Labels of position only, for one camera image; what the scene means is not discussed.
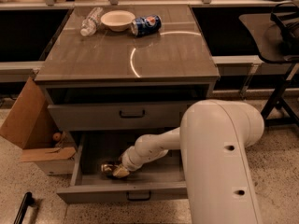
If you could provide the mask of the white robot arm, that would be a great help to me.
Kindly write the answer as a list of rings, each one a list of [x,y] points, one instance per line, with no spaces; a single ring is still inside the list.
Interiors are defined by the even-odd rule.
[[[263,130],[263,118],[252,105],[200,101],[187,109],[178,128],[140,136],[113,175],[125,177],[178,149],[192,224],[263,224],[245,152]]]

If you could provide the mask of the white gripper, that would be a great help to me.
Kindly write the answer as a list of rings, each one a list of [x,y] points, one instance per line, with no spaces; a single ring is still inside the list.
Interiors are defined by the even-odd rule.
[[[136,152],[134,146],[130,146],[121,154],[120,161],[123,167],[117,167],[112,175],[116,178],[125,178],[130,172],[140,169],[145,164],[145,160]]]

